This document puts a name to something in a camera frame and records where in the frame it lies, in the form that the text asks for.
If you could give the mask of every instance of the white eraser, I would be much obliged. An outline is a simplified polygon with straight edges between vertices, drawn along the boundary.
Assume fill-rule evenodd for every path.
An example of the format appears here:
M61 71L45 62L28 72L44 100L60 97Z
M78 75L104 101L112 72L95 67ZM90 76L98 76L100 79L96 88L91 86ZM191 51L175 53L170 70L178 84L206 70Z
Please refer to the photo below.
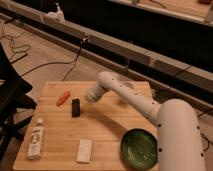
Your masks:
M89 163L92 151L92 140L80 139L76 161L79 163Z

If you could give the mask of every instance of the white container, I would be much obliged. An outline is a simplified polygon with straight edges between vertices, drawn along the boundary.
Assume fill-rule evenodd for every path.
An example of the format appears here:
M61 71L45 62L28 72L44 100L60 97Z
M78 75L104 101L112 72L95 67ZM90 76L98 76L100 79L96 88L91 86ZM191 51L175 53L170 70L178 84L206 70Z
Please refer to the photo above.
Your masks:
M27 158L39 159L41 157L42 142L43 142L43 119L38 119L36 126L32 130L30 144L28 147Z

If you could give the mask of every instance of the outlet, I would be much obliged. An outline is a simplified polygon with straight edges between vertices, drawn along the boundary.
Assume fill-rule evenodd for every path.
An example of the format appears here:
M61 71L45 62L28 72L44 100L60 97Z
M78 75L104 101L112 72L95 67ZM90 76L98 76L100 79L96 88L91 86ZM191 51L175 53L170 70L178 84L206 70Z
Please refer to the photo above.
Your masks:
M82 38L82 43L86 44L90 41L89 39L89 35L88 34L85 34L85 36Z

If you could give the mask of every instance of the wooden cutting board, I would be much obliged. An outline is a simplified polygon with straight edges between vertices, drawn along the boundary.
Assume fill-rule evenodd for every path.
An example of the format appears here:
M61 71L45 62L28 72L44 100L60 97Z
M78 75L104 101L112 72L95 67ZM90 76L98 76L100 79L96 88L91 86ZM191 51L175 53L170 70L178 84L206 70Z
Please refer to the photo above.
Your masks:
M142 128L156 137L156 129L135 109L121 103L115 93L106 93L95 104L84 99L86 90L93 82L47 82L42 91L34 117L14 163L15 171L71 171L71 170L131 170L120 159L122 136L130 129ZM151 97L147 82L133 82L135 89ZM58 97L70 91L70 98L60 107ZM81 116L71 117L71 100L79 98ZM44 119L45 141L42 158L27 160L27 148L32 128L38 118ZM76 162L80 139L93 141L89 164Z

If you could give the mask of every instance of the bottle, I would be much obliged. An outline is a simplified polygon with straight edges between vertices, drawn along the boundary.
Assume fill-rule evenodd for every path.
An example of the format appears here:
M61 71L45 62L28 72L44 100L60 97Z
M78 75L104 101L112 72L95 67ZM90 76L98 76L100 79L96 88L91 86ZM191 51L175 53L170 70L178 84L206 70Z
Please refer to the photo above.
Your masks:
M43 119L38 119L36 126L32 130L30 144L28 147L27 158L28 159L39 159L41 158L42 142L43 142Z
M59 6L59 3L55 3L56 6L57 6L57 16L58 16L58 21L59 22L64 22L65 21L65 18L64 18L64 13L63 11L61 10L60 6Z

